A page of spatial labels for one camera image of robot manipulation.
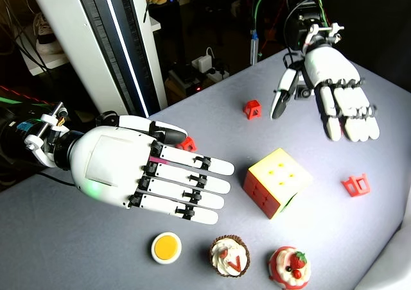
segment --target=gray table surface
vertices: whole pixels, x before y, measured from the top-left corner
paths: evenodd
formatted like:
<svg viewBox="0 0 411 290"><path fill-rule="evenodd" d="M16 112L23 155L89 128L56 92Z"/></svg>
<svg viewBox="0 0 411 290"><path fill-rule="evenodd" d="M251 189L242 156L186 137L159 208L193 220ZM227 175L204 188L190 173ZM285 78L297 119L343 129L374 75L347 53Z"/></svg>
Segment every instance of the gray table surface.
<svg viewBox="0 0 411 290"><path fill-rule="evenodd" d="M34 176L0 193L0 289L278 289L268 279L267 257L283 245L306 252L313 274L305 289L353 289L400 224L411 166L411 94L357 67L366 94L378 106L376 141L329 141L315 100L294 101L283 116L268 117L284 73L283 53L268 58L155 114L152 119L185 128L198 152L232 162L224 177L217 224L209 226L143 209L124 210L74 188ZM241 111L257 99L263 117ZM241 188L247 169L283 148L314 177L273 220ZM49 169L70 180L70 173ZM352 198L341 180L367 173L371 193ZM175 232L182 253L162 266L149 253L152 239ZM241 236L251 265L241 278L217 275L209 245L224 234Z"/></svg>

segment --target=whipped cream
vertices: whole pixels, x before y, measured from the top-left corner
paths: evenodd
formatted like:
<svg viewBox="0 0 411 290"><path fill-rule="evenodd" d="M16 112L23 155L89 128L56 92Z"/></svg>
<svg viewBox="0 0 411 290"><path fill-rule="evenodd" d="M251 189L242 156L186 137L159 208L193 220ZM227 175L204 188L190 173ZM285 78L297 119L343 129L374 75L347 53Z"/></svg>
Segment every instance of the whipped cream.
<svg viewBox="0 0 411 290"><path fill-rule="evenodd" d="M248 263L245 248L235 240L225 238L218 240L211 249L213 266L222 275L238 276L241 272L235 270L232 265L237 266L237 257L240 259L240 269L243 271Z"/></svg>
<svg viewBox="0 0 411 290"><path fill-rule="evenodd" d="M311 276L311 262L307 260L306 265L299 269L301 272L301 278L296 279L292 272L287 272L286 267L290 265L290 257L297 250L294 248L287 248L278 253L277 256L277 272L280 275L281 279L290 284L291 286L302 286L306 283Z"/></svg>

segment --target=yellow circle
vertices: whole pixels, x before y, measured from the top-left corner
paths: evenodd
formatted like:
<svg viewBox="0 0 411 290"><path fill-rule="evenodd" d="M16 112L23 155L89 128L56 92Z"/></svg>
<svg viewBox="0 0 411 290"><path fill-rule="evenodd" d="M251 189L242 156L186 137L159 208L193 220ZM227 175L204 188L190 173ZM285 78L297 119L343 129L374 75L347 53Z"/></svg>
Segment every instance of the yellow circle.
<svg viewBox="0 0 411 290"><path fill-rule="evenodd" d="M154 252L161 260L170 260L177 253L177 247L177 240L170 235L165 235L156 242Z"/></svg>

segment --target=yellow cube face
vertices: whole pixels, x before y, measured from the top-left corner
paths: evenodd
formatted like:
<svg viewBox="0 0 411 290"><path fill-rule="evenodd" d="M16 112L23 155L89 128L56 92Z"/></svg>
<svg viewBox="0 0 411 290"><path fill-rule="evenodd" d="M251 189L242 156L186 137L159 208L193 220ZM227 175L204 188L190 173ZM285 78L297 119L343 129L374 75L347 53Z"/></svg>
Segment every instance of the yellow cube face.
<svg viewBox="0 0 411 290"><path fill-rule="evenodd" d="M253 165L249 171L280 203L278 211L312 181L307 170L281 148Z"/></svg>

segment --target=cupcake wrapper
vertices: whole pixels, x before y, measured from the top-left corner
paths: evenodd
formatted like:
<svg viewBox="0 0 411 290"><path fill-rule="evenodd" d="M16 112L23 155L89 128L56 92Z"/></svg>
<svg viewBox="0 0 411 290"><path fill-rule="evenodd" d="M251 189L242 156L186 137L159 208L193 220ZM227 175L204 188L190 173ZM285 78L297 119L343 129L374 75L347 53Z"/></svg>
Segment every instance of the cupcake wrapper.
<svg viewBox="0 0 411 290"><path fill-rule="evenodd" d="M245 248L245 255L247 256L247 265L245 266L244 270L241 271L241 273L237 276L232 276L232 275L223 275L221 274L218 269L216 267L213 266L213 255L211 253L211 250L213 249L214 245L217 243L217 241L222 240L222 239L233 239L234 241L236 241L238 244L240 244L242 247ZM211 244L210 250L209 250L209 260L211 263L211 266L216 270L216 272L223 276L223 277L240 277L242 275L244 275L244 273L246 272L246 270L249 268L250 266L250 253L249 253L249 249L247 248L247 245L244 244L243 240L241 240L240 237L238 237L237 235L231 234L231 235L223 235L221 237L217 237L213 243Z"/></svg>

